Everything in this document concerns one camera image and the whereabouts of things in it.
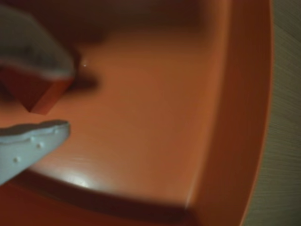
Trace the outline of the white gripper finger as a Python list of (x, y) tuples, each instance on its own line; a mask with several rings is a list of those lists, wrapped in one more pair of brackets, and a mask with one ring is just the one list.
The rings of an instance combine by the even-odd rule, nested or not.
[(0, 65), (32, 72), (44, 79), (75, 76), (72, 56), (30, 14), (0, 6)]
[(70, 123), (51, 120), (0, 129), (0, 184), (17, 176), (70, 136)]

